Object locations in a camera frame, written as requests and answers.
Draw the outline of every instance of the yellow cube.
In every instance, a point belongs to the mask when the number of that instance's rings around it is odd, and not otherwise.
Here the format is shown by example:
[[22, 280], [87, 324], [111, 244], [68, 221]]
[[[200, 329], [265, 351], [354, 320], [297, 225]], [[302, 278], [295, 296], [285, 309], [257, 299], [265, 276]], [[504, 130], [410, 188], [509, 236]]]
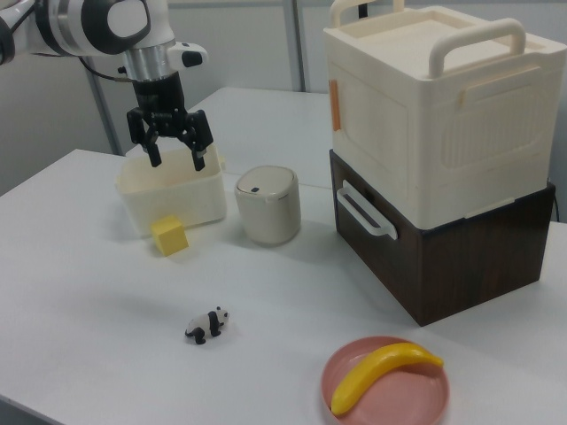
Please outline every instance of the yellow cube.
[[174, 215], [154, 221], [151, 225], [151, 235], [158, 249], [166, 257], [189, 246], [183, 224]]

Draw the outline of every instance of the pink plate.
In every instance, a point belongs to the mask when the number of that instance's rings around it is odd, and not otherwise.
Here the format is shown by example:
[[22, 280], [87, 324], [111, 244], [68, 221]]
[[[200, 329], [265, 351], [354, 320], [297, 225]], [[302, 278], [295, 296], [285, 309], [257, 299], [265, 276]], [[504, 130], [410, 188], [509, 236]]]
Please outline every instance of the pink plate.
[[322, 372], [321, 392], [325, 410], [335, 423], [434, 425], [440, 421], [449, 401], [449, 382], [442, 367], [429, 364], [394, 369], [374, 382], [350, 412], [339, 417], [330, 412], [333, 392], [354, 365], [380, 347], [407, 342], [371, 336], [345, 345], [330, 357]]

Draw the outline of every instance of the storage box handle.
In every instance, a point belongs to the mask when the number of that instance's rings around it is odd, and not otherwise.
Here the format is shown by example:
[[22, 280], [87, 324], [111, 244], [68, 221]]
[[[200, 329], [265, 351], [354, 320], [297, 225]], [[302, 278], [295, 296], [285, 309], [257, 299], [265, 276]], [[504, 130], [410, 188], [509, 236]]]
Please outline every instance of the storage box handle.
[[[330, 24], [331, 28], [340, 27], [340, 15], [351, 7], [360, 6], [361, 4], [371, 3], [373, 0], [335, 0], [330, 6]], [[404, 0], [393, 0], [393, 11], [403, 12]]]
[[429, 76], [439, 78], [445, 68], [445, 56], [454, 49], [487, 42], [494, 38], [512, 36], [511, 55], [521, 55], [525, 50], [525, 30], [520, 22], [512, 18], [499, 19], [484, 25], [466, 27], [447, 35], [435, 43], [429, 56]]
[[[378, 228], [370, 223], [346, 197], [350, 197], [357, 206], [363, 210], [373, 221], [378, 224]], [[388, 235], [394, 241], [398, 239], [398, 232], [393, 224], [379, 212], [373, 204], [366, 200], [349, 182], [343, 181], [342, 189], [337, 190], [337, 201], [373, 236]]]

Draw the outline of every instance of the dark wood crate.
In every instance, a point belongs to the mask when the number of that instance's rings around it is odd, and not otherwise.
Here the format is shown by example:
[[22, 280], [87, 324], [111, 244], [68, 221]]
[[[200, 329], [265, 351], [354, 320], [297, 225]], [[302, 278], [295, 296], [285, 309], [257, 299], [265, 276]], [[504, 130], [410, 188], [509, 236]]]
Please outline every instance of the dark wood crate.
[[[330, 151], [337, 231], [421, 326], [540, 278], [555, 186], [431, 230], [413, 226]], [[388, 219], [398, 239], [372, 236], [337, 201], [347, 181]]]

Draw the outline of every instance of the panda figurine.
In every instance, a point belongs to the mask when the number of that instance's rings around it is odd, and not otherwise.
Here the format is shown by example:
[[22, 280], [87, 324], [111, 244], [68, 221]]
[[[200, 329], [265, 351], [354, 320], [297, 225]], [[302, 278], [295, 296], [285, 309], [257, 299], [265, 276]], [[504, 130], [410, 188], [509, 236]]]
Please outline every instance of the panda figurine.
[[199, 345], [206, 342], [205, 336], [218, 336], [221, 334], [221, 327], [229, 321], [229, 313], [216, 307], [215, 311], [207, 314], [201, 314], [189, 322], [189, 326], [185, 330], [185, 336], [195, 338], [195, 342]]

